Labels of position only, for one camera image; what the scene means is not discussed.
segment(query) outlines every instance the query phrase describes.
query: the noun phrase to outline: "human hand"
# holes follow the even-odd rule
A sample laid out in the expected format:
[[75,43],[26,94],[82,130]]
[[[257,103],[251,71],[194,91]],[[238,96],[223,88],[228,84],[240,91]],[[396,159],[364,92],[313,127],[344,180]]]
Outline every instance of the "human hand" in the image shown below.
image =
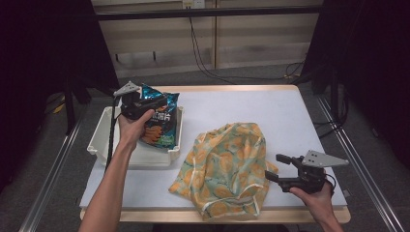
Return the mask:
[[331,190],[331,184],[326,182],[321,191],[312,194],[308,194],[300,188],[291,188],[289,191],[301,198],[313,218],[325,231],[343,231],[333,211]]
[[154,115],[154,112],[153,109],[150,109],[136,121],[128,119],[124,115],[120,115],[118,117],[118,124],[120,126],[120,143],[131,146],[132,150],[135,149],[136,142],[144,132],[145,122]]

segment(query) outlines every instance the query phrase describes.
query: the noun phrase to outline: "white table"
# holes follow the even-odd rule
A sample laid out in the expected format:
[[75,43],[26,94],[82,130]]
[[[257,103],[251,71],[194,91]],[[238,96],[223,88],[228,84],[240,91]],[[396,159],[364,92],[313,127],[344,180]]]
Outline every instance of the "white table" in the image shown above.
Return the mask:
[[[293,165],[275,160],[275,154],[304,156],[308,150],[324,152],[308,115],[302,96],[295,86],[173,86],[156,87],[164,92],[181,93],[179,105],[185,108],[181,155],[167,167],[136,167],[127,174],[122,221],[203,223],[192,203],[169,193],[194,139],[205,131],[227,123],[253,122],[259,125],[267,141],[266,159],[279,168],[280,177],[296,177]],[[80,207],[81,217],[103,177],[104,167],[97,160],[90,175]],[[335,176],[332,168],[327,173]],[[340,188],[333,197],[340,223],[350,213]],[[303,202],[271,183],[258,219],[221,223],[302,223],[313,222]]]

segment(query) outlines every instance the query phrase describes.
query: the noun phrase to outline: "blue snack bag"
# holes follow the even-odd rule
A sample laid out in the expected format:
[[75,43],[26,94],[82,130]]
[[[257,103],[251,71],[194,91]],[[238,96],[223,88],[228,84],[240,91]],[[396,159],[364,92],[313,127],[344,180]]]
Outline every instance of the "blue snack bag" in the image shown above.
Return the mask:
[[176,143],[179,93],[162,93],[146,84],[142,84],[141,87],[142,100],[159,96],[166,96],[167,98],[167,106],[156,109],[153,117],[145,123],[145,132],[141,140],[154,147],[173,149]]

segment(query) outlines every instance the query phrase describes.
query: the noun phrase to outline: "floral fabric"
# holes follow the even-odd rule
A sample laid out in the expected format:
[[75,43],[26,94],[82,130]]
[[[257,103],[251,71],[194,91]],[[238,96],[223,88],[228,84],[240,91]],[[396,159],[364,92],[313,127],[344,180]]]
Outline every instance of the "floral fabric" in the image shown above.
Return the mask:
[[269,189],[266,141],[254,123],[235,123],[199,134],[169,188],[190,199],[204,220],[257,217]]

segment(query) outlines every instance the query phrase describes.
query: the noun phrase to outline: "human arm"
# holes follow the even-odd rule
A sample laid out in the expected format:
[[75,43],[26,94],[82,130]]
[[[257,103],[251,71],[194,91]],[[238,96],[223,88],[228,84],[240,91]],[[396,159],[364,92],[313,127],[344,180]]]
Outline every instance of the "human arm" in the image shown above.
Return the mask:
[[331,184],[325,183],[321,191],[312,194],[308,194],[300,188],[291,188],[289,191],[301,198],[313,218],[325,232],[342,232],[343,229],[333,211],[331,189]]
[[112,156],[111,163],[88,205],[78,231],[100,232],[117,229],[130,157],[138,138],[144,132],[145,122],[153,114],[154,110],[149,110],[137,121],[131,121],[123,115],[118,118],[120,141]]

